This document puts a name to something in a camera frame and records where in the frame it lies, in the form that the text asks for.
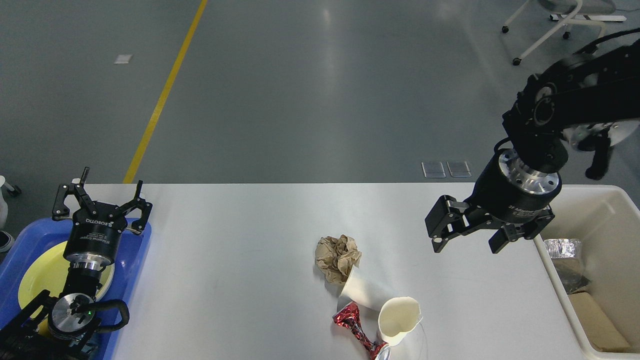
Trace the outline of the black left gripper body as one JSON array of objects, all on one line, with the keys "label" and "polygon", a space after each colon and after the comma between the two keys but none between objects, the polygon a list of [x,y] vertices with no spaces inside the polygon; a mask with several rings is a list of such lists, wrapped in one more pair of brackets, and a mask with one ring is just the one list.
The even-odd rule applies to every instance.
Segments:
[{"label": "black left gripper body", "polygon": [[99,262],[107,267],[115,262],[122,233],[128,226],[125,216],[97,215],[91,211],[76,210],[72,216],[73,226],[62,257],[71,264]]}]

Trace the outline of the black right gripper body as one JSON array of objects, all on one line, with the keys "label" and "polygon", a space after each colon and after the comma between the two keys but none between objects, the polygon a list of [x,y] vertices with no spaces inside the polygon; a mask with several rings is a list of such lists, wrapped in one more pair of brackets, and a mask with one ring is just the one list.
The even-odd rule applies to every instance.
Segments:
[{"label": "black right gripper body", "polygon": [[561,189],[559,173],[534,170],[516,150],[503,148],[494,153],[465,199],[465,217],[476,221],[490,216],[503,223],[546,226],[554,219],[550,203]]}]

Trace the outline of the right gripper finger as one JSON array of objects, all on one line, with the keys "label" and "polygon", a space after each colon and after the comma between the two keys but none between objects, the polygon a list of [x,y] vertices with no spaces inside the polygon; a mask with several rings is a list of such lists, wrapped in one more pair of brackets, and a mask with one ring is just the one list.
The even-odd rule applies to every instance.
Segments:
[{"label": "right gripper finger", "polygon": [[532,240],[553,221],[555,214],[550,206],[546,206],[542,211],[528,221],[522,224],[503,223],[498,230],[490,237],[489,248],[496,255],[507,244],[516,242],[519,239]]},{"label": "right gripper finger", "polygon": [[496,228],[495,217],[486,209],[473,203],[458,202],[448,194],[438,198],[424,221],[435,253],[440,253],[456,237]]}]

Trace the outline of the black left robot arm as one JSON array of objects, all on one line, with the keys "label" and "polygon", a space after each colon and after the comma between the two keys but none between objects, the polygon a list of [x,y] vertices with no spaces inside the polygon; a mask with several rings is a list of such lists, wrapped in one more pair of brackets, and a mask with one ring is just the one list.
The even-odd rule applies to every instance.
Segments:
[{"label": "black left robot arm", "polygon": [[130,321],[125,300],[98,300],[102,273],[115,263],[122,235],[141,235],[153,210],[139,180],[133,198],[122,204],[91,199],[85,190],[89,167],[78,183],[62,183],[51,219],[70,220],[62,257],[68,262],[62,290],[41,290],[1,329],[3,360],[88,360],[97,334],[121,330]]}]

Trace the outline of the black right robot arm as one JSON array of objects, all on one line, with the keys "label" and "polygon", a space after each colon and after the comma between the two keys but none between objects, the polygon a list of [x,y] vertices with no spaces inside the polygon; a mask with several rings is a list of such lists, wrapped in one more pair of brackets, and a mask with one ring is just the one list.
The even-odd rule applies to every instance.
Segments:
[{"label": "black right robot arm", "polygon": [[518,239],[534,239],[554,219],[550,206],[562,190],[565,144],[593,152],[585,176],[601,180],[611,154],[639,127],[639,42],[595,55],[598,45],[638,28],[595,39],[543,73],[528,77],[503,116],[506,137],[463,201],[444,194],[425,217],[433,251],[456,237],[492,229],[499,253]]}]

